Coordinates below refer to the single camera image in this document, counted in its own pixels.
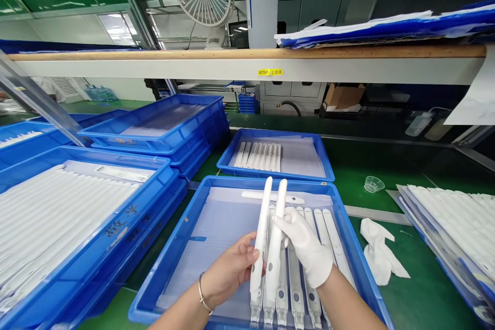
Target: forearm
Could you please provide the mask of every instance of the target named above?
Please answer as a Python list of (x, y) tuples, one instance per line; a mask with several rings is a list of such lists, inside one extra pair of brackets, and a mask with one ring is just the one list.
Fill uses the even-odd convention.
[(330, 276), (317, 288), (321, 304), (335, 330), (386, 330), (386, 326), (334, 265)]
[(202, 330), (208, 322), (208, 310), (200, 302), (197, 281), (148, 330)]

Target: small plastic cup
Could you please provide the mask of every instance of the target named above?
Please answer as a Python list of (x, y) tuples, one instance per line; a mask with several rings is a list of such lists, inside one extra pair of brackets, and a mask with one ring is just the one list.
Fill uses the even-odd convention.
[(365, 181), (365, 190), (375, 193), (385, 188), (385, 184), (374, 176), (367, 176)]

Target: green workbench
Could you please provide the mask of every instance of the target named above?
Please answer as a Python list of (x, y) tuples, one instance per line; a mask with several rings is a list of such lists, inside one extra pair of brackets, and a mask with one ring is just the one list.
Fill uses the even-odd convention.
[[(111, 104), (80, 102), (64, 105), (69, 112), (103, 113), (116, 108), (134, 109), (147, 102), (119, 101)], [(304, 131), (332, 134), (325, 121), (316, 118), (271, 117), (229, 113), (231, 127)], [(464, 192), (495, 194), (495, 174), (487, 171), (453, 148), (323, 139), (335, 173), (340, 196), (345, 205), (402, 213), (388, 193), (368, 193), (363, 185), (366, 176), (374, 175), (385, 183), (386, 190), (397, 190), (396, 184), (441, 187)], [(201, 167), (193, 181), (216, 175), (217, 161), (228, 145), (228, 138)], [(87, 320), (83, 329), (143, 329), (142, 324), (128, 321), (127, 311), (169, 235), (184, 212), (194, 191), (179, 206), (172, 219), (158, 236), (125, 287), (120, 290), (107, 310), (99, 317)], [(361, 218), (351, 217), (361, 246), (365, 240), (359, 233)], [(478, 328), (479, 323), (466, 306), (455, 287), (412, 226), (382, 223), (394, 236), (387, 244), (411, 275), (411, 279), (392, 275), (390, 283), (380, 287), (388, 311), (397, 329)]]

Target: bracelet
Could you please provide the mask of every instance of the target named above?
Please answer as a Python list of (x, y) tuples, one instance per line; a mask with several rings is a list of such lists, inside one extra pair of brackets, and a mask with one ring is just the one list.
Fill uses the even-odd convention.
[(213, 309), (210, 309), (210, 307), (208, 307), (205, 303), (205, 297), (203, 296), (203, 292), (201, 291), (201, 277), (203, 276), (203, 273), (200, 274), (200, 278), (197, 280), (197, 288), (199, 289), (200, 291), (200, 303), (203, 304), (205, 306), (205, 308), (208, 310), (208, 315), (211, 316), (211, 314), (213, 313)]

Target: black hose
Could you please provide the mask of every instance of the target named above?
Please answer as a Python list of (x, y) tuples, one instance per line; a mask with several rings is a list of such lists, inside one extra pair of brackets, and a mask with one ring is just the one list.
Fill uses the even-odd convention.
[(301, 111), (299, 111), (298, 107), (290, 101), (283, 101), (282, 103), (277, 104), (277, 107), (283, 106), (284, 104), (288, 104), (288, 105), (291, 105), (292, 107), (294, 107), (294, 109), (298, 113), (298, 116), (301, 117)]

